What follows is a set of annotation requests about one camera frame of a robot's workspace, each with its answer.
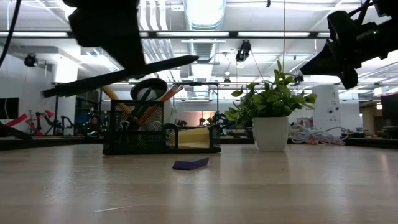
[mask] purple eraser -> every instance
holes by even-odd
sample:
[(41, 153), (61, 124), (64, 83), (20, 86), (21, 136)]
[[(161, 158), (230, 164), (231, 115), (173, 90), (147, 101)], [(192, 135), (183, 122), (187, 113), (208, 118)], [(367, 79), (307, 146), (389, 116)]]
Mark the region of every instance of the purple eraser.
[(193, 157), (185, 160), (176, 160), (173, 169), (178, 170), (193, 170), (207, 165), (209, 157)]

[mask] black mesh pen holder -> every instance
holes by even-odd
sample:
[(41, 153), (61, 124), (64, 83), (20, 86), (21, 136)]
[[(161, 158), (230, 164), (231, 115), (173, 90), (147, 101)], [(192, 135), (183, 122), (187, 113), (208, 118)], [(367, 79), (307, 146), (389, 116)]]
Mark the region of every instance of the black mesh pen holder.
[(110, 131), (161, 131), (164, 104), (158, 101), (112, 100)]
[(104, 134), (105, 155), (199, 154), (217, 153), (220, 148), (219, 126), (209, 128), (209, 146), (201, 149), (179, 149), (178, 128), (165, 124), (161, 131), (107, 131)]
[(213, 151), (221, 152), (221, 126), (212, 125), (209, 128), (210, 149)]
[(105, 155), (168, 154), (178, 149), (178, 133), (166, 124), (161, 131), (107, 131)]

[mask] coiled cable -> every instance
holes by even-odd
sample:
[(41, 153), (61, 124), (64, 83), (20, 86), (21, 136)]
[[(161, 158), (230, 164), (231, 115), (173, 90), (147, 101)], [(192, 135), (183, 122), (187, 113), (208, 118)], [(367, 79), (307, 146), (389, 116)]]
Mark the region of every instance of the coiled cable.
[[(294, 131), (294, 127), (299, 127), (300, 131)], [(346, 132), (347, 135), (343, 138), (338, 138), (330, 133), (331, 130), (340, 128), (343, 132)], [(301, 144), (307, 141), (314, 141), (317, 140), (322, 144), (336, 144), (339, 146), (344, 146), (344, 140), (348, 138), (348, 130), (343, 127), (334, 127), (327, 129), (325, 131), (320, 131), (315, 128), (306, 128), (299, 124), (294, 124), (289, 129), (289, 138), (292, 140), (293, 143)]]

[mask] wooden table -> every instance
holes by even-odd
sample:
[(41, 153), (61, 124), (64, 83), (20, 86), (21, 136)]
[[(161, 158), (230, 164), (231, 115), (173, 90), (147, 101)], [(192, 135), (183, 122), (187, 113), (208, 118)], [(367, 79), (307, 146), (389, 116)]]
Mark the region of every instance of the wooden table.
[(224, 145), (187, 155), (103, 157), (100, 145), (0, 152), (0, 222), (397, 223), (398, 151)]

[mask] green leaves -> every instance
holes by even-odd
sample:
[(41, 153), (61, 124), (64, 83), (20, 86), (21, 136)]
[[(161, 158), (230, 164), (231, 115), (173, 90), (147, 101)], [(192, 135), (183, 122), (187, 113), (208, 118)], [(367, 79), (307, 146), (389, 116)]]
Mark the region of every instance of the green leaves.
[(258, 106), (257, 106), (257, 109), (258, 109), (259, 111), (262, 111), (262, 110), (265, 109), (265, 108), (267, 108), (267, 105), (258, 105)]
[(280, 97), (277, 95), (272, 95), (272, 96), (268, 97), (267, 102), (274, 102), (274, 101), (279, 100), (279, 98)]
[(306, 103), (302, 103), (302, 105), (305, 106), (305, 107), (308, 108), (308, 109), (313, 110), (313, 106), (311, 106), (311, 105), (308, 105), (308, 104), (306, 104)]
[(233, 91), (232, 93), (231, 93), (231, 95), (233, 96), (233, 97), (238, 97), (238, 96), (241, 96), (243, 94), (243, 86), (241, 87), (241, 90), (235, 90), (235, 91)]
[(287, 88), (287, 86), (285, 86), (285, 85), (279, 85), (278, 90), (281, 91), (283, 94), (286, 94), (286, 95), (290, 94), (289, 88)]
[(241, 107), (241, 105), (236, 105), (236, 103), (233, 102), (233, 101), (232, 101), (232, 103), (234, 104), (234, 106), (235, 106), (237, 109), (239, 109), (239, 108)]
[(306, 98), (305, 101), (307, 103), (315, 103), (315, 100), (318, 98), (316, 94), (309, 94)]
[(304, 99), (304, 97), (302, 97), (302, 96), (292, 96), (290, 99), (289, 99), (289, 102), (291, 102), (291, 103), (302, 103), (302, 102), (304, 102), (305, 101), (305, 99)]
[(253, 95), (253, 101), (255, 104), (261, 104), (263, 102), (265, 102), (264, 97), (260, 96), (260, 95)]
[(293, 83), (293, 82), (294, 82), (293, 77), (287, 77), (287, 78), (285, 79), (285, 85), (288, 85), (289, 83)]
[(279, 72), (275, 72), (275, 83), (279, 86)]
[(269, 90), (269, 84), (268, 84), (268, 83), (265, 83), (265, 84), (264, 84), (264, 88), (265, 88), (266, 91), (268, 91), (268, 90)]
[(230, 112), (232, 112), (232, 113), (235, 113), (236, 112), (236, 109), (234, 109), (234, 108), (228, 108), (229, 110), (230, 110)]
[(277, 61), (278, 63), (278, 70), (279, 72), (282, 72), (282, 64), (280, 63), (280, 61)]
[[(249, 90), (241, 97), (240, 105), (233, 102), (235, 108), (229, 108), (225, 115), (237, 125), (246, 125), (255, 117), (283, 117), (289, 116), (293, 111), (303, 107), (313, 109), (312, 103), (317, 99), (316, 94), (306, 97), (302, 92), (299, 96), (292, 96), (289, 83), (294, 83), (294, 75), (284, 73), (282, 64), (278, 61), (278, 69), (274, 70), (275, 82), (265, 81), (264, 91), (255, 90), (255, 83), (246, 85)], [(243, 88), (233, 91), (235, 97), (241, 96)]]
[(246, 87), (247, 87), (248, 89), (250, 89), (250, 90), (253, 90), (254, 87), (256, 87), (256, 84), (255, 84), (255, 83), (250, 83), (250, 84), (248, 84)]

